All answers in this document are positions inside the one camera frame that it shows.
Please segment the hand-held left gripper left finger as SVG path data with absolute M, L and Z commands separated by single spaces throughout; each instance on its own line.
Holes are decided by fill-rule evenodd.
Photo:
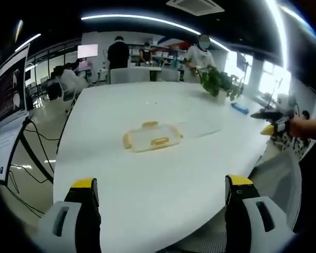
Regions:
M 42 252 L 101 252 L 97 179 L 74 182 L 38 224 Z

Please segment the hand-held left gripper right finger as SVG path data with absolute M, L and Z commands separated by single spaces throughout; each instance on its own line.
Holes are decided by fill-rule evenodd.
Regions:
M 225 177 L 226 252 L 282 252 L 294 236 L 283 210 L 242 176 Z

